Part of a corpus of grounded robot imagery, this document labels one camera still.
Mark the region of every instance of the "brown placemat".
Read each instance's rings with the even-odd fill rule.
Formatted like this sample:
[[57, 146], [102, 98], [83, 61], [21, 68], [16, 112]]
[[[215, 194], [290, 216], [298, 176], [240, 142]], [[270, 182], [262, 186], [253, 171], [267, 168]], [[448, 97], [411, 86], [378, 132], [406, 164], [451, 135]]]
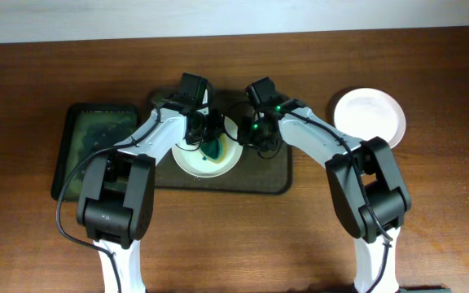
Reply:
[[[150, 95], [164, 94], [159, 90]], [[252, 109], [241, 105], [227, 109], [233, 103], [248, 100], [241, 91], [223, 90], [215, 93], [212, 107], [231, 118], [236, 124]], [[192, 176], [182, 170], [171, 151], [156, 166], [155, 188], [241, 192], [261, 195], [280, 195], [292, 184], [291, 147], [283, 144], [280, 152], [270, 160], [262, 159], [255, 150], [244, 148], [239, 162], [227, 173], [213, 178]]]

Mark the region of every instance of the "wooden table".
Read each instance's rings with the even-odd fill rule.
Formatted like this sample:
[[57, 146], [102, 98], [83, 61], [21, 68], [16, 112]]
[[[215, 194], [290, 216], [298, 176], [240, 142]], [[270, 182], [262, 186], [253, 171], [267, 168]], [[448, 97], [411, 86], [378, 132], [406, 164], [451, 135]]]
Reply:
[[[348, 86], [392, 95], [408, 128], [394, 153], [413, 197], [402, 286], [469, 292], [469, 28], [0, 45], [0, 292], [100, 292], [97, 253], [55, 228], [50, 184], [75, 102], [144, 102], [194, 72], [220, 89], [271, 76], [321, 117]], [[76, 204], [64, 206], [75, 235]], [[279, 197], [157, 190], [142, 240], [153, 291], [287, 291], [351, 284], [353, 241], [324, 170], [294, 150]]]

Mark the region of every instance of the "green object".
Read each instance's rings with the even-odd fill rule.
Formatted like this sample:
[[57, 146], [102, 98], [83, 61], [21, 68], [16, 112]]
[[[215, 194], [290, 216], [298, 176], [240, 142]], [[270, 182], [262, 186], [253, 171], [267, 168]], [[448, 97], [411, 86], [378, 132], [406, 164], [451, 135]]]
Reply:
[[212, 141], [202, 143], [202, 146], [200, 146], [200, 150], [207, 157], [213, 160], [218, 160], [218, 158], [220, 158], [221, 156], [220, 139], [215, 138]]

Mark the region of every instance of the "wire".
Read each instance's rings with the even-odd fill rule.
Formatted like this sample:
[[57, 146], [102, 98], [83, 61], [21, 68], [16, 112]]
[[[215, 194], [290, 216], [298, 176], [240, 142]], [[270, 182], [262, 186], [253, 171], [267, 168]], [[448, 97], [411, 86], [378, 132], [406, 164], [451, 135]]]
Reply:
[[381, 260], [381, 269], [379, 269], [379, 274], [378, 277], [375, 279], [374, 283], [370, 288], [366, 291], [366, 293], [372, 293], [372, 291], [375, 289], [376, 286], [378, 286], [379, 282], [381, 282], [381, 279], [383, 278], [384, 271], [387, 268], [387, 259], [388, 259], [388, 250], [392, 245], [390, 245], [390, 242], [387, 240], [384, 245], [384, 252], [383, 252], [383, 259]]
[[374, 222], [374, 224], [375, 224], [376, 228], [379, 230], [379, 232], [383, 235], [383, 237], [385, 237], [389, 242], [392, 241], [393, 240], [392, 237], [390, 237], [390, 235], [388, 235], [387, 231], [385, 231], [383, 226], [379, 223], [379, 219], [375, 215], [374, 209], [372, 209], [370, 201], [368, 200], [368, 196], [366, 196], [365, 184], [363, 184], [362, 175], [360, 174], [359, 169], [357, 168], [357, 164], [356, 164], [356, 161], [354, 160], [352, 150], [350, 150], [350, 147], [348, 147], [348, 144], [345, 142], [345, 140], [342, 137], [340, 137], [339, 135], [337, 135], [336, 133], [334, 133], [334, 131], [332, 131], [331, 129], [329, 129], [325, 125], [319, 124], [318, 122], [313, 121], [308, 117], [303, 117], [299, 114], [296, 114], [295, 112], [288, 111], [288, 110], [283, 110], [283, 109], [281, 110], [281, 112], [285, 112], [287, 114], [290, 114], [290, 115], [292, 115], [292, 116], [294, 116], [294, 117], [296, 117], [300, 120], [303, 120], [307, 123], [310, 123], [312, 125], [315, 125], [315, 126], [321, 128], [321, 129], [327, 131], [347, 151], [347, 154], [348, 154], [348, 157], [350, 158], [350, 162], [352, 164], [354, 173], [356, 173], [357, 184], [359, 185], [359, 189], [362, 192], [362, 196], [363, 196], [363, 200], [365, 201], [366, 209], [370, 213], [370, 216], [372, 217], [372, 221]]
[[[233, 103], [232, 105], [230, 105], [228, 108], [227, 108], [227, 114], [229, 114], [229, 111], [232, 110], [234, 107], [237, 107], [239, 105], [243, 105], [243, 104], [248, 104], [248, 105], [251, 105], [251, 102], [249, 101], [246, 101], [246, 100], [243, 100], [243, 101], [238, 101], [236, 103]], [[224, 127], [224, 133], [227, 135], [227, 137], [232, 140], [233, 142], [239, 142], [238, 139], [236, 138], [233, 138], [229, 132], [227, 132], [227, 129], [226, 129], [226, 115], [223, 116], [224, 117], [224, 123], [223, 123], [223, 127]]]
[[181, 149], [183, 151], [197, 151], [202, 146], [202, 142], [203, 142], [203, 140], [200, 139], [199, 145], [194, 150], [186, 150], [185, 148], [180, 147], [177, 143], [175, 143], [175, 146], [177, 146], [179, 149]]
[[160, 108], [155, 106], [155, 109], [156, 109], [156, 112], [157, 112], [157, 117], [156, 117], [156, 121], [155, 121], [155, 124], [149, 128], [148, 131], [146, 131], [145, 134], [143, 134], [139, 139], [135, 140], [133, 138], [133, 136], [131, 137], [131, 140], [132, 142], [130, 143], [126, 143], [126, 144], [123, 144], [123, 145], [119, 145], [119, 146], [110, 146], [110, 147], [107, 147], [107, 148], [103, 148], [102, 150], [99, 150], [99, 151], [96, 151], [94, 152], [93, 154], [91, 155], [88, 155], [84, 160], [82, 160], [71, 172], [70, 174], [68, 175], [66, 181], [64, 182], [64, 185], [63, 185], [63, 188], [61, 189], [60, 193], [59, 193], [59, 197], [57, 198], [57, 208], [55, 210], [55, 222], [57, 224], [57, 229], [59, 230], [59, 232], [61, 233], [61, 235], [63, 235], [66, 239], [72, 241], [72, 242], [75, 242], [79, 245], [82, 245], [84, 247], [88, 247], [88, 248], [91, 248], [91, 249], [95, 249], [96, 251], [100, 251], [102, 253], [104, 253], [109, 259], [110, 259], [110, 262], [112, 263], [112, 268], [113, 268], [113, 273], [115, 274], [115, 279], [117, 281], [117, 288], [118, 288], [118, 291], [119, 293], [122, 292], [122, 288], [121, 288], [121, 279], [119, 277], [119, 271], [117, 269], [117, 266], [116, 266], [116, 262], [114, 261], [113, 259], [113, 253], [111, 253], [109, 250], [107, 249], [104, 249], [102, 247], [98, 247], [94, 244], [91, 244], [91, 243], [88, 243], [88, 242], [85, 242], [85, 241], [82, 241], [80, 239], [77, 239], [75, 237], [73, 237], [72, 235], [66, 233], [66, 231], [64, 231], [63, 229], [63, 225], [61, 224], [61, 205], [63, 204], [63, 199], [64, 199], [64, 195], [66, 194], [66, 191], [68, 190], [68, 187], [70, 185], [70, 182], [72, 181], [72, 179], [75, 177], [75, 175], [82, 169], [84, 168], [93, 158], [95, 158], [96, 156], [98, 155], [101, 155], [101, 154], [106, 154], [106, 153], [109, 153], [111, 151], [116, 151], [116, 150], [120, 150], [122, 148], [126, 148], [126, 147], [135, 147], [137, 146], [137, 142], [141, 142], [142, 140], [144, 140], [144, 138], [147, 138], [147, 136], [149, 136], [153, 130], [155, 130], [156, 126], [161, 122], [160, 121]]
[[261, 157], [262, 159], [266, 159], [266, 160], [271, 160], [273, 159], [279, 152], [280, 150], [282, 149], [282, 144], [283, 144], [283, 140], [280, 139], [280, 142], [278, 144], [278, 149], [273, 153], [272, 156], [270, 157], [264, 157], [263, 155], [261, 155], [261, 152], [260, 151], [257, 151], [256, 153], [258, 154], [259, 157]]

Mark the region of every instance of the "white plate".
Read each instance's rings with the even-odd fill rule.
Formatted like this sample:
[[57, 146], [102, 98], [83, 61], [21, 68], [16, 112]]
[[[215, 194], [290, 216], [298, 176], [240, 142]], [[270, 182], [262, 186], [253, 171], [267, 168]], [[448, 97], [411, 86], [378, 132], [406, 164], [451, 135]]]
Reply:
[[356, 138], [376, 136], [395, 147], [403, 138], [406, 118], [390, 95], [375, 89], [357, 89], [344, 95], [335, 106], [334, 125]]
[[[237, 138], [238, 126], [229, 117], [226, 117], [226, 130], [230, 136]], [[178, 166], [187, 173], [197, 177], [216, 177], [231, 170], [242, 155], [243, 147], [237, 142], [230, 140], [224, 133], [221, 140], [227, 144], [226, 157], [218, 163], [211, 160], [203, 160], [204, 154], [201, 151], [183, 151], [177, 146], [171, 148], [173, 158]], [[186, 150], [194, 150], [196, 146], [189, 146], [183, 139], [178, 146]]]

